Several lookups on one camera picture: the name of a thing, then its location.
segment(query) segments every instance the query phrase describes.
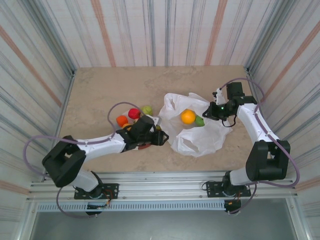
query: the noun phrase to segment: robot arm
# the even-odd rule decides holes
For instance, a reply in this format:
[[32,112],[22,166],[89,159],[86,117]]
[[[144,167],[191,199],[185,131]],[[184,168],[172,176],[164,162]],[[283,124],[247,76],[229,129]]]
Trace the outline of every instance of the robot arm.
[[65,136],[65,139],[79,144],[59,141],[44,157],[42,164],[57,187],[71,185],[93,199],[98,198],[102,194],[102,182],[94,172],[81,169],[83,163],[103,155],[123,153],[146,145],[162,146],[169,136],[156,129],[158,120],[143,115],[130,129],[126,127],[117,130],[115,134],[94,139],[74,140],[71,136]]
[[[241,82],[229,83],[226,86],[228,102],[224,99],[220,89],[213,93],[216,102],[211,102],[210,107],[203,113],[203,117],[215,121],[226,121],[227,117],[237,116],[244,124],[251,138],[253,147],[245,167],[228,171],[224,179],[224,192],[233,195],[239,187],[245,184],[267,180],[282,180],[286,177],[288,157],[265,134],[262,126],[255,117],[257,101],[253,96],[245,96]],[[287,152],[290,152],[288,141],[280,140],[269,128],[259,110],[256,112],[263,127]]]

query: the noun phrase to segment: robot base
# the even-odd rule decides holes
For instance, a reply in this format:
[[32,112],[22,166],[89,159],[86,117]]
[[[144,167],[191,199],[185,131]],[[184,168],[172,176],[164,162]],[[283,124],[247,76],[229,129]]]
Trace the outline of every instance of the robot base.
[[92,199],[117,199],[119,193],[118,183],[102,183],[102,192],[98,197],[92,198],[89,192],[84,191],[81,188],[76,188],[74,192],[74,199],[76,200],[92,200]]
[[230,181],[230,171],[227,171],[222,181],[208,181],[206,185],[206,194],[208,198],[225,198],[225,197],[250,197],[250,188],[245,185],[232,185]]

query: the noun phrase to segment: plastic bag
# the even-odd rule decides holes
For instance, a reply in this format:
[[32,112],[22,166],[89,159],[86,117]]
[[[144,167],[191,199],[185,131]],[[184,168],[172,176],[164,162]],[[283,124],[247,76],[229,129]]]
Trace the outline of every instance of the plastic bag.
[[160,110],[160,127],[169,135],[171,148],[182,155],[200,157],[215,153],[221,149],[226,135],[232,131],[224,127],[221,121],[204,118],[204,126],[195,123],[184,124],[180,114],[190,109],[198,116],[206,111],[210,103],[201,96],[190,92],[189,96],[167,93],[164,96],[164,106]]

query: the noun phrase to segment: beige table surface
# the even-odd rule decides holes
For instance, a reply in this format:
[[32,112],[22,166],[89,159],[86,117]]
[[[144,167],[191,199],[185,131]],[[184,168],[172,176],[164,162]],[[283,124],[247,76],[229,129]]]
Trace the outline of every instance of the beige table surface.
[[[181,66],[181,67],[102,67],[80,68],[72,87],[60,136],[90,139],[108,135],[112,127],[107,121],[109,109],[118,102],[131,102],[142,107],[151,105],[157,115],[166,93],[188,95],[196,93],[213,101],[212,92],[225,82],[245,77],[242,66]],[[247,82],[243,91],[250,95]],[[111,119],[130,109],[121,105],[111,113]],[[201,157],[183,156],[174,152],[169,143],[109,154],[84,164],[95,172],[167,172],[213,171],[241,168],[249,156],[252,143],[241,123],[232,128],[223,147],[216,153]]]

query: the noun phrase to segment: green apple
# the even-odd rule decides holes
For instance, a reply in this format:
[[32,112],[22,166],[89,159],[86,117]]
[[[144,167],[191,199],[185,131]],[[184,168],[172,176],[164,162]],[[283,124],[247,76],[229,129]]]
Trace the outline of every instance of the green apple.
[[148,115],[150,115],[150,116],[153,115],[151,106],[148,106],[148,105],[147,105],[147,106],[143,106],[143,107],[141,108],[141,110],[142,110],[142,112],[143,112],[144,114],[148,114]]
[[195,124],[198,126],[198,127],[203,127],[205,125],[205,122],[204,122],[204,119],[200,116],[196,116],[195,117]]

